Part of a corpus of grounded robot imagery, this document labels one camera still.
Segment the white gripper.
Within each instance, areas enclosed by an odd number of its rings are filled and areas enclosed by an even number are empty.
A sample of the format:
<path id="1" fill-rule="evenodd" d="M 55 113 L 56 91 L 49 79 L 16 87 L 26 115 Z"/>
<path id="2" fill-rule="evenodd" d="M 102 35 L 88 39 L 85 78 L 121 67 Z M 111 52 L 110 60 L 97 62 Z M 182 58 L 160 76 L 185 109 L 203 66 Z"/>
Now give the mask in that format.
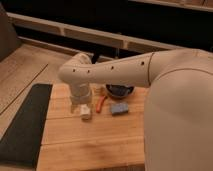
<path id="1" fill-rule="evenodd" d="M 70 84 L 71 111 L 74 112 L 79 105 L 90 104 L 92 101 L 92 90 L 88 83 Z"/>

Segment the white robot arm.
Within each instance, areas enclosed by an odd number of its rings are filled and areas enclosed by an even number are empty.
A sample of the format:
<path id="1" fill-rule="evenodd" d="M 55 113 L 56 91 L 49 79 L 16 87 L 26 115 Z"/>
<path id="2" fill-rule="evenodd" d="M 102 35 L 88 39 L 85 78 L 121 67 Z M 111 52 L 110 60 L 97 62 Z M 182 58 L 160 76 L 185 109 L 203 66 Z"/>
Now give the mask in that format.
<path id="1" fill-rule="evenodd" d="M 59 77 L 77 103 L 90 83 L 147 87 L 145 170 L 213 171 L 213 53 L 186 48 L 98 64 L 79 53 Z"/>

